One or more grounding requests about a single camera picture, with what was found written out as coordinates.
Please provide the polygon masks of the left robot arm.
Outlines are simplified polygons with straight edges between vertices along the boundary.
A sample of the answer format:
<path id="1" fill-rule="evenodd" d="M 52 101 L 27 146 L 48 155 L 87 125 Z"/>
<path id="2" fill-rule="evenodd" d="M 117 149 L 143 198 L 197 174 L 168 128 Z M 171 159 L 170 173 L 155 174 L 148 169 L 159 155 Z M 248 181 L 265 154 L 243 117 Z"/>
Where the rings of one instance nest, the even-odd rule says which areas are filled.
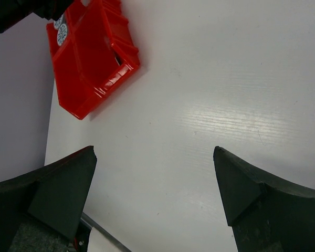
<path id="1" fill-rule="evenodd" d="M 58 20 L 73 0 L 0 0 L 0 34 L 31 13 Z"/>

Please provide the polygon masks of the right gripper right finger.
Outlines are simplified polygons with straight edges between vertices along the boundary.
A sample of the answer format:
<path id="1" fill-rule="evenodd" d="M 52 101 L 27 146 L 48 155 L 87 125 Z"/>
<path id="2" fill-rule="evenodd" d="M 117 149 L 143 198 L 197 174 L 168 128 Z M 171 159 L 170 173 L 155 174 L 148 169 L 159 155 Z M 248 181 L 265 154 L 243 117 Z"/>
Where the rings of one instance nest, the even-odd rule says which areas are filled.
<path id="1" fill-rule="evenodd" d="M 315 190 L 216 146 L 215 173 L 238 251 L 315 251 Z"/>

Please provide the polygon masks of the red four-compartment tray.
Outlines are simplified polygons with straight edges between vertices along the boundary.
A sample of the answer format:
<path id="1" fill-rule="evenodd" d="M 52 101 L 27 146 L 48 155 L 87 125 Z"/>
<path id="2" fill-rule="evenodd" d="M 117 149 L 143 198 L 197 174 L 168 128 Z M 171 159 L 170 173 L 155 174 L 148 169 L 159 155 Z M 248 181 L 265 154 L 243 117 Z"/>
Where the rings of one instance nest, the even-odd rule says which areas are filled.
<path id="1" fill-rule="evenodd" d="M 46 25 L 59 105 L 79 120 L 100 106 L 139 68 L 121 1 L 74 1 L 63 13 L 68 36 L 57 45 Z"/>

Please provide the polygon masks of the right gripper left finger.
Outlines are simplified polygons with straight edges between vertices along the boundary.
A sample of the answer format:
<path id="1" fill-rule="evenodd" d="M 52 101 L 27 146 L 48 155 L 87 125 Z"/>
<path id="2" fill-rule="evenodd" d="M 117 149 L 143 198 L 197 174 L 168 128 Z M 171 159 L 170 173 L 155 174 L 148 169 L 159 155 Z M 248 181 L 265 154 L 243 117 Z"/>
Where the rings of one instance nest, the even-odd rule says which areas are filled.
<path id="1" fill-rule="evenodd" d="M 67 251 L 97 165 L 92 146 L 0 182 L 0 251 Z"/>

